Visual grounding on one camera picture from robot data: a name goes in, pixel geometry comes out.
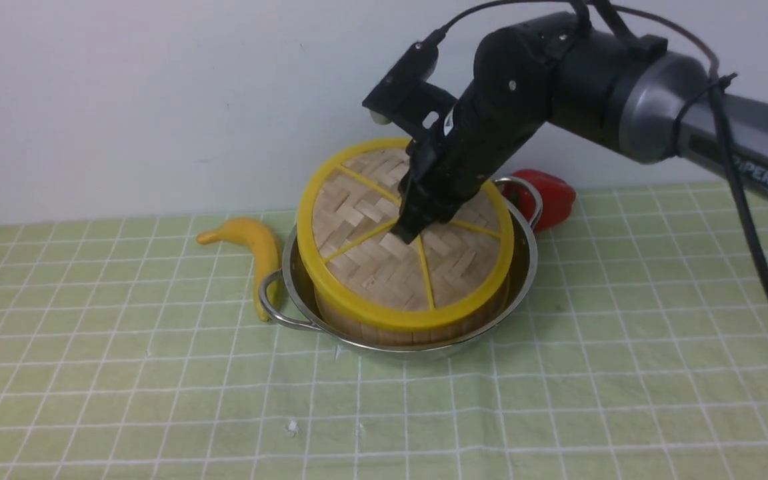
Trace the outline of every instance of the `black cable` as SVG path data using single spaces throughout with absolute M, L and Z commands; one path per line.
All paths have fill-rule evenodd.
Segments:
M 458 15 L 448 21 L 440 30 L 445 34 L 446 31 L 452 28 L 452 25 L 456 24 L 464 17 L 472 15 L 472 13 L 512 3 L 570 3 L 574 6 L 575 10 L 577 10 L 578 3 L 592 4 L 591 0 L 582 0 L 582 2 L 568 2 L 567 0 L 543 0 L 543 2 L 542 0 L 497 0 L 496 2 L 482 3 L 471 9 L 466 9 L 464 12 L 458 13 Z M 710 88 L 709 90 L 710 110 L 713 112 L 713 122 L 716 127 L 716 140 L 719 144 L 719 158 L 722 160 L 723 168 L 725 168 L 725 178 L 728 180 L 728 185 L 731 188 L 731 195 L 734 198 L 734 203 L 737 204 L 737 214 L 740 219 L 741 227 L 743 228 L 743 234 L 746 237 L 746 243 L 749 244 L 749 252 L 752 257 L 752 262 L 755 264 L 755 270 L 758 273 L 760 285 L 763 287 L 766 301 L 768 302 L 768 261 L 763 251 L 763 247 L 760 244 L 760 238 L 757 233 L 757 228 L 755 227 L 755 220 L 753 219 L 749 208 L 749 201 L 746 198 L 746 193 L 743 188 L 743 180 L 740 177 L 737 165 L 734 164 L 733 161 L 731 150 L 734 145 L 734 140 L 731 133 L 731 122 L 729 122 L 728 115 L 725 112 L 725 96 L 723 95 L 722 88 L 719 86 L 721 83 L 719 78 L 719 57 L 713 52 L 710 46 L 699 39 L 698 36 L 691 31 L 680 27 L 680 25 L 673 21 L 670 21 L 670 19 L 643 10 L 616 5 L 613 5 L 612 7 L 618 12 L 649 19 L 650 21 L 654 21 L 673 30 L 675 33 L 680 34 L 680 36 L 685 37 L 689 42 L 692 42 L 692 44 L 700 49 L 704 56 L 707 57 L 707 60 L 710 63 L 708 75 L 710 76 L 710 82 L 713 86 L 713 88 Z
M 752 261 L 755 264 L 760 285 L 766 294 L 768 301 L 768 262 L 760 245 L 755 220 L 749 209 L 749 202 L 746 200 L 746 192 L 743 188 L 743 180 L 740 178 L 740 172 L 737 165 L 734 164 L 731 146 L 733 137 L 731 134 L 731 123 L 728 122 L 728 116 L 725 113 L 725 98 L 723 98 L 720 88 L 710 90 L 710 109 L 713 110 L 713 122 L 716 125 L 716 139 L 719 143 L 719 156 L 722 158 L 722 164 L 725 168 L 725 176 L 728 178 L 728 185 L 731 186 L 731 194 L 734 196 L 734 203 L 737 204 L 737 213 L 740 216 L 740 224 L 743 226 L 743 233 L 746 236 L 746 242 L 749 244 L 749 251 L 752 255 Z

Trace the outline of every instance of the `pot handle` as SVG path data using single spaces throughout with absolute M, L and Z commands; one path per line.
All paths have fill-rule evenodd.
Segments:
M 529 219 L 529 226 L 535 230 L 535 226 L 541 219 L 541 214 L 543 212 L 543 200 L 541 199 L 539 189 L 535 188 L 530 182 L 527 182 L 524 179 L 519 179 L 518 177 L 502 177 L 502 179 L 493 180 L 493 184 L 496 186 L 505 185 L 506 183 L 515 183 L 516 185 L 527 189 L 529 194 L 533 197 L 533 200 L 535 200 L 535 212 L 533 213 L 533 218 Z
M 314 324 L 311 324 L 310 322 L 290 319 L 283 313 L 278 312 L 277 308 L 271 304 L 271 302 L 269 301 L 269 296 L 267 294 L 268 288 L 269 288 L 269 285 L 271 285 L 274 282 L 277 282 L 277 280 L 280 280 L 281 274 L 283 274 L 283 270 L 278 268 L 278 270 L 275 270 L 275 271 L 272 271 L 272 273 L 269 273 L 268 277 L 265 277 L 262 280 L 262 283 L 259 284 L 257 295 L 259 297 L 259 302 L 263 306 L 263 310 L 265 310 L 265 312 L 268 314 L 269 317 L 274 319 L 280 325 L 285 326 L 286 328 L 291 328 L 293 330 L 301 330 L 301 331 L 316 331 L 316 332 L 322 331 L 322 329 L 320 329 Z

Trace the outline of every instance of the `pot rim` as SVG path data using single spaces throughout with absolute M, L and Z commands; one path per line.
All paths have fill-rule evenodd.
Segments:
M 524 218 L 523 215 L 521 215 L 521 213 L 516 209 L 516 207 L 508 203 L 508 201 L 506 202 L 506 206 L 509 209 L 510 215 L 515 220 L 516 225 L 520 227 L 523 233 L 523 236 L 525 238 L 525 248 L 527 248 L 528 258 L 529 258 L 529 262 L 528 262 L 529 265 L 527 266 L 527 272 L 525 273 L 523 283 L 521 285 L 521 288 L 517 292 L 517 295 L 515 295 L 515 297 L 512 298 L 512 301 L 509 302 L 508 306 L 506 306 L 503 312 L 500 312 L 500 314 L 497 315 L 496 318 L 487 322 L 487 324 L 483 325 L 482 328 L 478 328 L 477 330 L 467 332 L 464 335 L 460 335 L 460 337 L 451 338 L 449 340 L 437 341 L 436 343 L 423 343 L 418 345 L 390 346 L 390 345 L 376 345 L 376 344 L 365 343 L 364 341 L 359 341 L 356 338 L 348 337 L 348 335 L 337 330 L 336 328 L 333 328 L 327 322 L 319 318 L 317 314 L 314 314 L 314 312 L 312 312 L 312 310 L 308 308 L 307 304 L 305 304 L 304 301 L 301 300 L 301 297 L 299 296 L 297 288 L 295 286 L 295 280 L 293 280 L 292 278 L 292 267 L 290 267 L 290 264 L 292 263 L 292 257 L 293 257 L 292 251 L 293 249 L 297 248 L 296 247 L 297 226 L 295 225 L 292 228 L 292 231 L 289 232 L 289 236 L 287 237 L 287 242 L 283 247 L 283 256 L 281 256 L 281 265 L 283 267 L 281 268 L 281 274 L 283 274 L 283 282 L 284 282 L 284 285 L 286 286 L 287 294 L 289 294 L 289 297 L 291 298 L 293 304 L 295 304 L 295 306 L 298 307 L 298 310 L 301 311 L 301 313 L 305 316 L 308 322 L 311 322 L 310 327 L 313 327 L 313 328 L 305 328 L 305 330 L 317 329 L 332 335 L 332 337 L 336 337 L 338 340 L 343 341 L 344 343 L 347 343 L 355 347 L 360 347 L 360 349 L 366 349 L 366 350 L 372 350 L 372 351 L 384 352 L 384 353 L 409 353 L 409 352 L 418 352 L 418 351 L 429 352 L 433 350 L 447 349 L 448 347 L 453 347 L 455 345 L 474 340 L 476 337 L 479 337 L 485 332 L 490 331 L 491 329 L 499 325 L 499 323 L 502 322 L 504 319 L 506 319 L 510 314 L 512 314 L 515 308 L 520 306 L 525 296 L 527 295 L 527 292 L 531 288 L 531 285 L 533 284 L 533 281 L 535 279 L 536 272 L 537 272 L 537 241 L 535 239 L 535 233 L 533 232 L 533 229 L 530 228 L 530 222 L 527 222 L 527 220 Z

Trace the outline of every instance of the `toy pepper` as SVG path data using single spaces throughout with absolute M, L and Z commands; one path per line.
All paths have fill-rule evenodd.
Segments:
M 577 192 L 560 177 L 538 170 L 518 170 L 511 174 L 530 182 L 541 194 L 543 200 L 543 212 L 535 231 L 547 230 L 564 222 L 571 215 L 573 202 L 577 199 Z M 535 211 L 535 200 L 529 192 L 516 185 L 506 185 L 503 188 L 506 197 L 525 218 L 531 218 Z

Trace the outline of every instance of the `toy banana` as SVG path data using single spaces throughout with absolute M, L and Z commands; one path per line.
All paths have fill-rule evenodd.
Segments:
M 197 242 L 208 245 L 215 242 L 230 242 L 247 247 L 253 254 L 253 306 L 257 310 L 259 319 L 266 322 L 269 317 L 259 302 L 257 289 L 262 280 L 272 271 L 280 268 L 280 254 L 278 252 L 278 240 L 274 232 L 258 219 L 237 217 L 229 219 L 215 230 L 204 231 L 197 236 Z M 269 301 L 277 305 L 278 282 L 269 285 Z

